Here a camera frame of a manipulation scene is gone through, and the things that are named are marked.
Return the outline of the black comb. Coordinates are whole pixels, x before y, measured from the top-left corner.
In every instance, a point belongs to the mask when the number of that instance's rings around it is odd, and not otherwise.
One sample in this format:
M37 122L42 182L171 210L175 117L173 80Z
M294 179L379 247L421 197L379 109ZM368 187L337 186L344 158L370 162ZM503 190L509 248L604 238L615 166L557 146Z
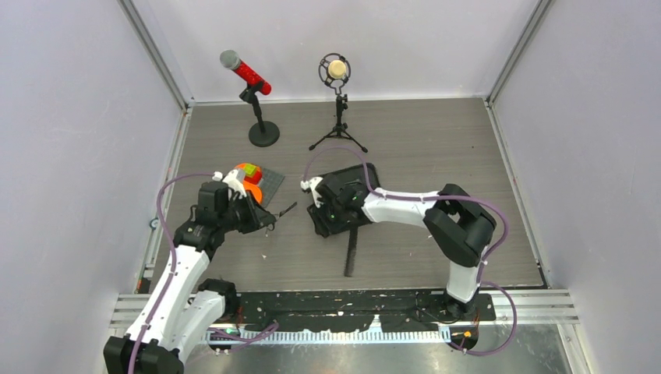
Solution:
M345 259L345 269L344 269L345 277L352 277L354 273L355 257L357 253L357 244L358 244L358 234L359 234L358 228L352 228L349 231L348 248L347 248L347 255Z

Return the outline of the black tool pouch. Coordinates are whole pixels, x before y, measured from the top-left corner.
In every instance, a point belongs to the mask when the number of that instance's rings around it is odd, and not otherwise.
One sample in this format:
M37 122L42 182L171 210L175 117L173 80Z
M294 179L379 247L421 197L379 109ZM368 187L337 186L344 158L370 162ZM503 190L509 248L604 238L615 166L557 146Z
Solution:
M376 167L372 163L357 164L303 182L303 191L313 198L307 211L315 232L327 238L370 224L371 220L362 210L369 187L380 187Z

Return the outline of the silver hair scissors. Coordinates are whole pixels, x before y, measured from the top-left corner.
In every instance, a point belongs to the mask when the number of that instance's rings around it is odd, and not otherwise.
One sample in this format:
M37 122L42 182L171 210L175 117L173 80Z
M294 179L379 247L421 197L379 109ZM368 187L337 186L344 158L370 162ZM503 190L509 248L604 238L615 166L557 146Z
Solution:
M277 213L277 214L274 214L274 219L273 219L273 221L270 222L270 223L266 226L265 236L268 237L268 236L269 236L269 233L275 230L276 223L277 223L277 222L278 222L278 221L279 221L279 220L280 220L285 214L287 214L288 212L290 212L291 210L293 210L297 205L298 205L298 202L295 201L294 203L292 203L290 206L288 206L288 207L285 208L284 210L280 211L280 212Z

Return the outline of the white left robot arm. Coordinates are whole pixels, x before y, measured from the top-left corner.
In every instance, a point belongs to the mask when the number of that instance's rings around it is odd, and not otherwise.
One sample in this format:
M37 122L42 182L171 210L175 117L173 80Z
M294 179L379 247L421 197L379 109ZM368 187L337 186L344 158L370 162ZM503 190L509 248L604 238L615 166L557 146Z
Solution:
M194 291L196 282L228 232L249 234L276 221L238 178L204 182L189 218L165 233L168 262L147 303L123 337L108 338L103 350L108 372L183 373L210 325L231 322L239 312L232 282L207 279Z

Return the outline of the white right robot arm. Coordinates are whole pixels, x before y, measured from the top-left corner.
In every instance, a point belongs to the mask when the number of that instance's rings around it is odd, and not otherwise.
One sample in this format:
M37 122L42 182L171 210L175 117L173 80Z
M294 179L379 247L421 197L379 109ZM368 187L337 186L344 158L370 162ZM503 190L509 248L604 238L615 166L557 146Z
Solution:
M444 292L447 314L461 320L475 311L480 263L497 223L458 185L434 192L394 192L332 173L300 185L313 198L308 212L315 232L324 238L383 222L427 229L450 262Z

